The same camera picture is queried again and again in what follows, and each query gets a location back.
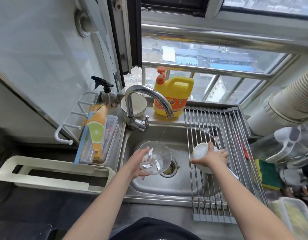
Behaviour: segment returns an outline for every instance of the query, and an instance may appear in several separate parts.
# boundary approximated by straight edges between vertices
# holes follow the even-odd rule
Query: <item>lemon picture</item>
[[[100,144],[102,142],[103,132],[104,132],[104,125],[97,121],[91,121],[87,124],[92,142],[95,144]]]

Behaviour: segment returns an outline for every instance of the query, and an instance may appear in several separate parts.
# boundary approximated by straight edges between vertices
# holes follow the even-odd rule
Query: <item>black shirt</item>
[[[144,217],[110,240],[201,240],[193,233],[172,223]]]

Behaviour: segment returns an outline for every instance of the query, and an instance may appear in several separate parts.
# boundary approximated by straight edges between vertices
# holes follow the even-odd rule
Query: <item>stainless steel rack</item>
[[[186,107],[184,113],[189,159],[191,159],[194,147],[202,142],[212,141],[218,149],[226,149],[229,153],[229,168],[252,194],[268,206],[248,145],[249,133],[240,110],[237,107],[231,109],[200,108],[199,110]],[[195,165],[194,170],[192,167],[190,164],[193,219],[195,221],[235,224],[236,221],[227,206],[220,187],[216,184],[215,177],[196,170]]]

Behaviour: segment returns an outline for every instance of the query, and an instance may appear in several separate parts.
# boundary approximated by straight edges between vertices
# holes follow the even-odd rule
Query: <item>person's left hand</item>
[[[136,177],[149,176],[150,173],[144,172],[140,169],[140,164],[143,160],[143,157],[150,151],[150,148],[147,147],[142,150],[137,150],[133,155],[128,159],[122,169],[126,169],[131,175],[131,180]]]

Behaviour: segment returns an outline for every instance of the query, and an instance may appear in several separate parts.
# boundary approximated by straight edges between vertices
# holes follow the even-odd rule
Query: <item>hand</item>
[[[137,150],[133,155],[128,159],[122,169],[127,170],[129,175],[131,176],[131,180],[135,179],[136,177],[143,177],[149,176],[150,173],[143,172],[140,169],[140,164],[142,162],[143,157],[150,151],[150,148],[147,147],[142,150]]]
[[[203,167],[210,167],[214,162],[221,162],[227,165],[228,152],[225,149],[221,149],[218,152],[214,151],[213,142],[208,142],[208,152],[207,154],[200,159],[191,159],[190,163],[198,164]]]

